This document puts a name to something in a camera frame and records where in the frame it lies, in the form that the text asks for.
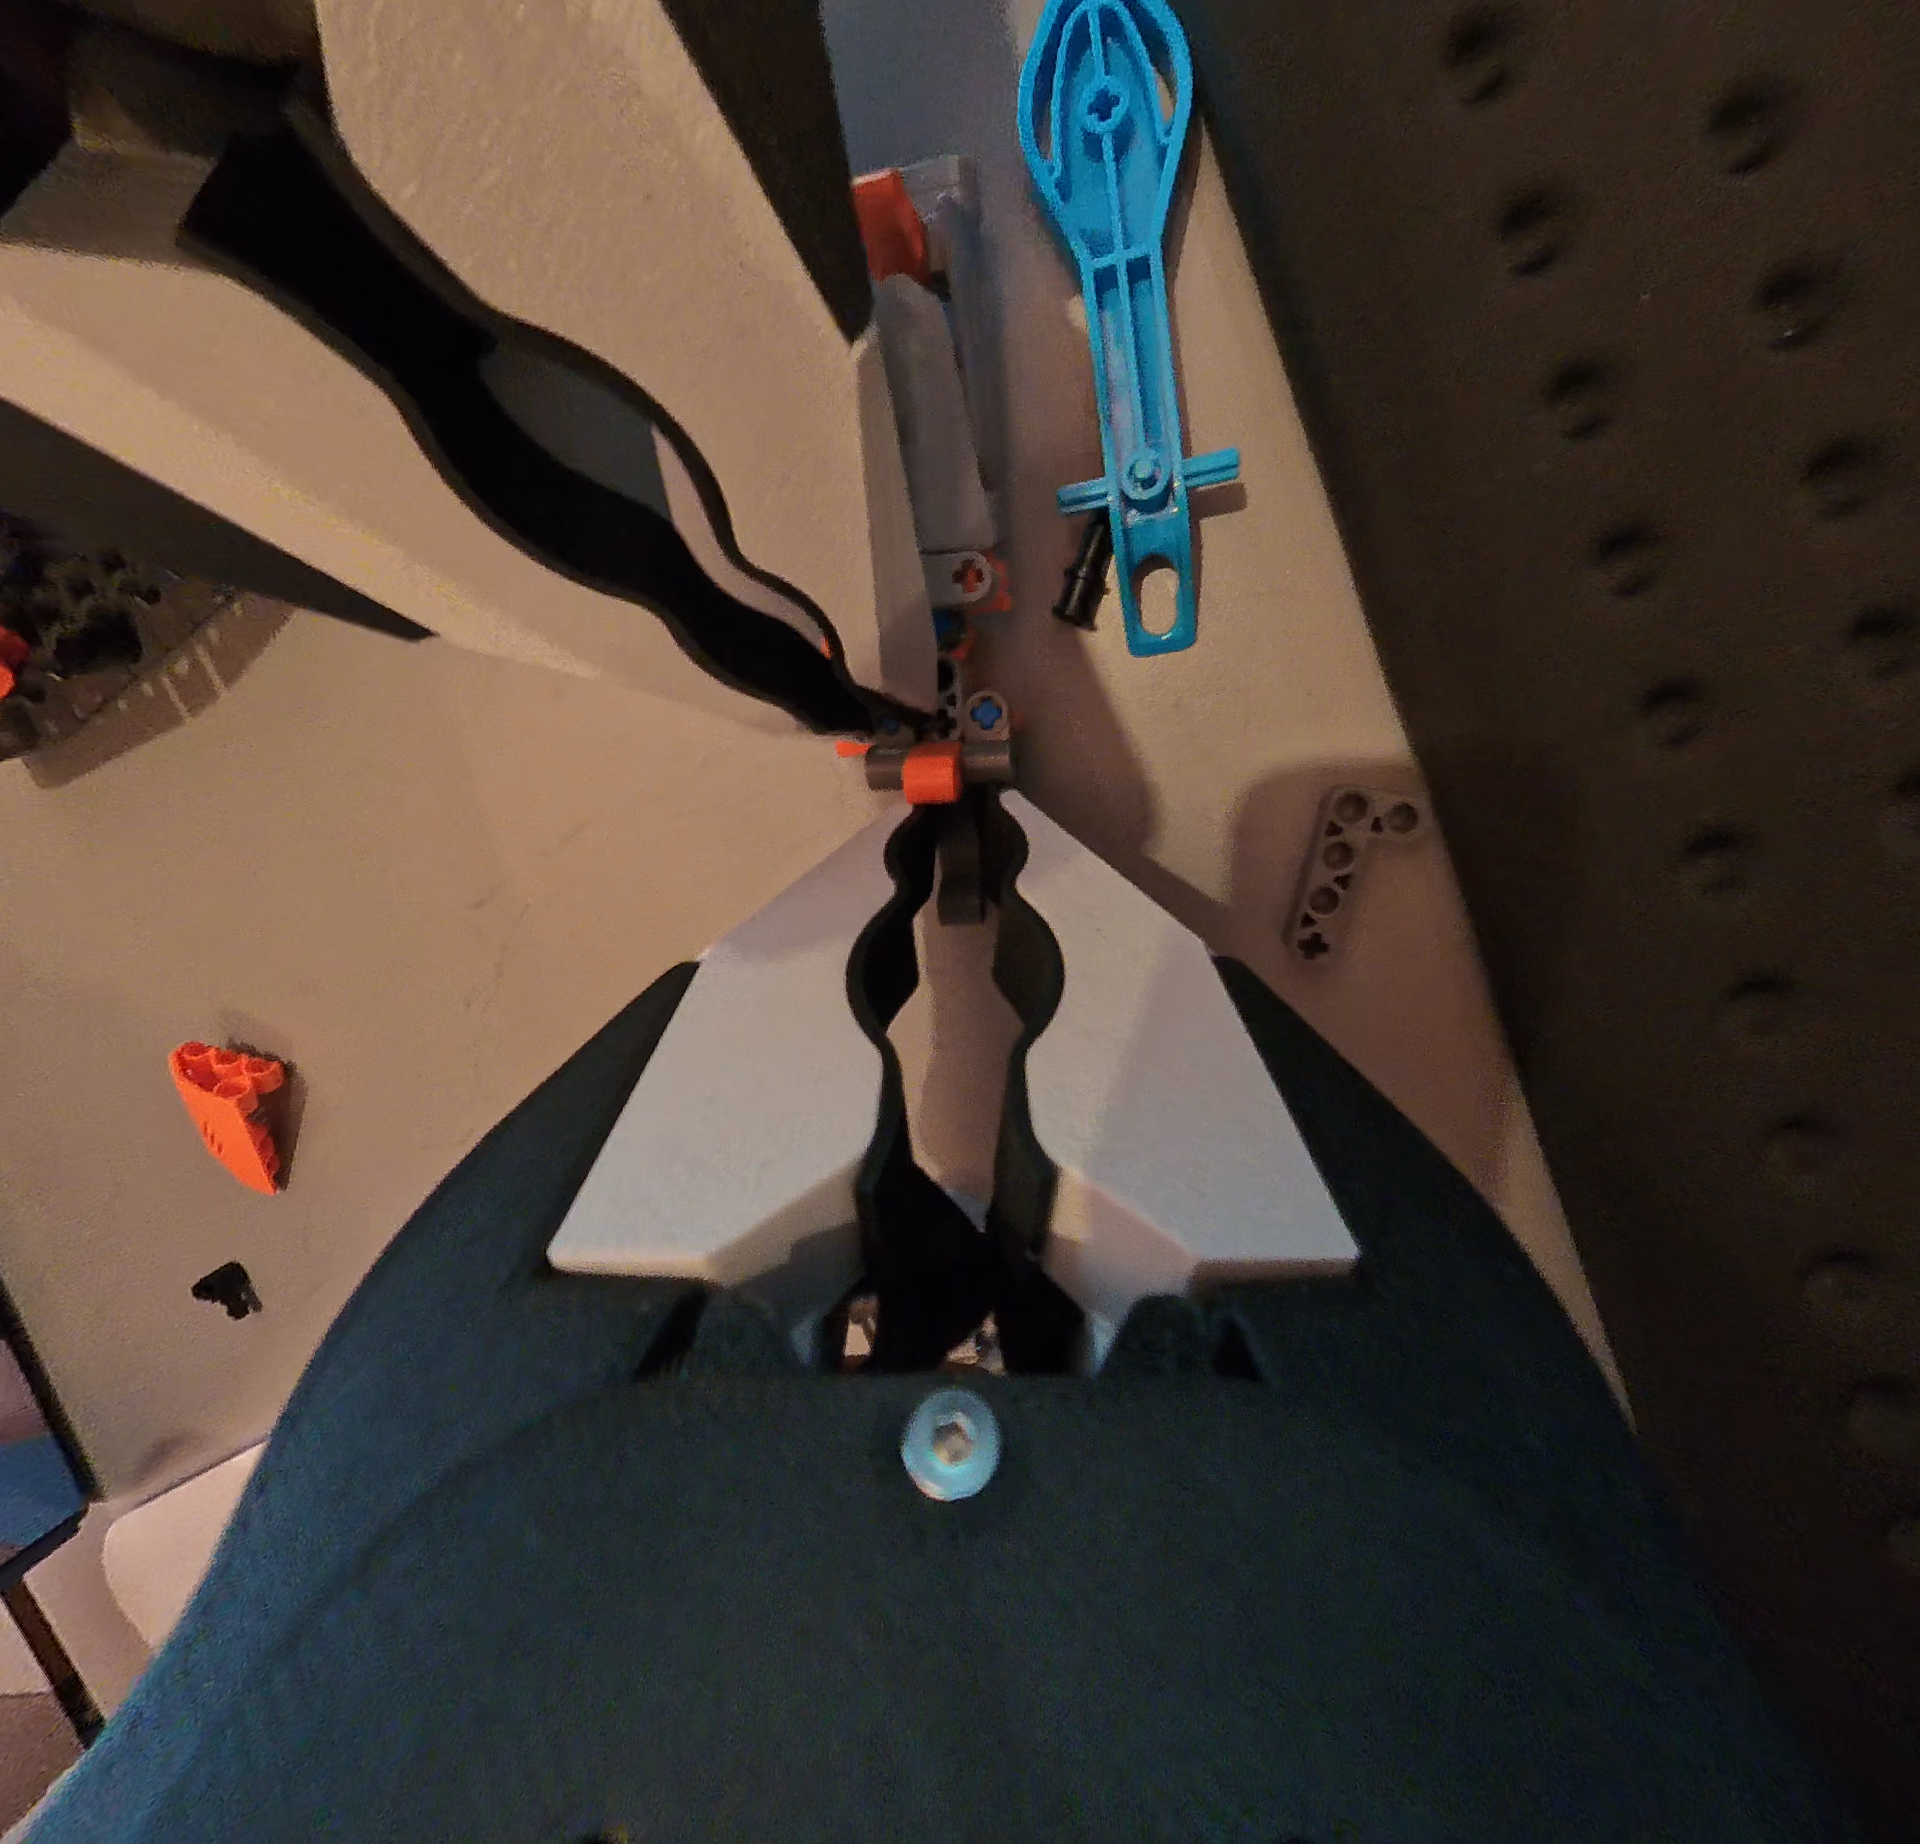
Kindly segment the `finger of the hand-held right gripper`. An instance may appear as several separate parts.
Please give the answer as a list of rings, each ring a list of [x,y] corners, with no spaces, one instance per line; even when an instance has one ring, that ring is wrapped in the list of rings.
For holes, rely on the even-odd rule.
[[[309,132],[66,138],[4,203],[4,514],[405,641],[830,737],[922,717],[708,587],[648,418],[532,351]]]
[[[727,561],[698,579],[781,634],[745,689],[801,712],[818,670],[913,712],[916,516],[858,222],[872,315],[849,338],[655,0],[316,5],[375,215],[649,420]]]

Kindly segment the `orange wedge brick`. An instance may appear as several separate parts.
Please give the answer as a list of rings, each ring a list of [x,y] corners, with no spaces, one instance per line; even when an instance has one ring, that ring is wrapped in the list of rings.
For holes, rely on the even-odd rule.
[[[207,1041],[180,1043],[167,1065],[208,1155],[250,1190],[276,1192],[284,1159],[271,1101],[285,1088],[285,1065]]]

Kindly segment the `grey angled beam brick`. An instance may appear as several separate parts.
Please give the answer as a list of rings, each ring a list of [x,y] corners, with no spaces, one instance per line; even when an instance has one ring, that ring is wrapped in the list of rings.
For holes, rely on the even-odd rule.
[[[1426,795],[1356,780],[1329,788],[1313,816],[1285,919],[1285,944],[1307,965],[1330,959],[1353,923],[1360,882],[1384,848],[1410,848],[1427,835]]]

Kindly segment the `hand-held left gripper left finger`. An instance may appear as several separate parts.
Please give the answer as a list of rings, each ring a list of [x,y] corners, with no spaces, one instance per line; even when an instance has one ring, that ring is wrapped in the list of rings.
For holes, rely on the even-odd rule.
[[[555,1270],[717,1288],[849,1288],[882,1053],[856,938],[894,902],[894,806],[733,924],[697,971],[547,1247]]]

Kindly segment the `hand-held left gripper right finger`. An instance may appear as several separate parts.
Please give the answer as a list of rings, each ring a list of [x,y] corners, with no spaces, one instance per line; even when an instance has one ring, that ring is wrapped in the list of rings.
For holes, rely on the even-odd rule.
[[[1023,1072],[1055,1170],[1043,1271],[1086,1315],[1350,1271],[1356,1240],[1209,947],[1030,800],[1006,807],[1019,902],[1066,967]]]

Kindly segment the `grey tracked toy robot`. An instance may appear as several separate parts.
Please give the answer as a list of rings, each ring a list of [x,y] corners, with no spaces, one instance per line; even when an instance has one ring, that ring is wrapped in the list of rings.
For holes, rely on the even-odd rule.
[[[184,723],[294,616],[123,553],[87,553],[2,514],[2,759],[105,754]]]

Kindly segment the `blue plastic brick tool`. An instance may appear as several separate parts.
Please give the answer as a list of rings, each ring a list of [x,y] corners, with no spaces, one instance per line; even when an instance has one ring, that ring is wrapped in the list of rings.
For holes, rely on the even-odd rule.
[[[1020,151],[1073,263],[1099,470],[1057,491],[1104,514],[1131,655],[1199,636],[1192,497],[1237,485],[1240,454],[1187,450],[1172,354],[1169,226],[1193,104],[1187,37],[1165,0],[1047,0],[1023,55]]]

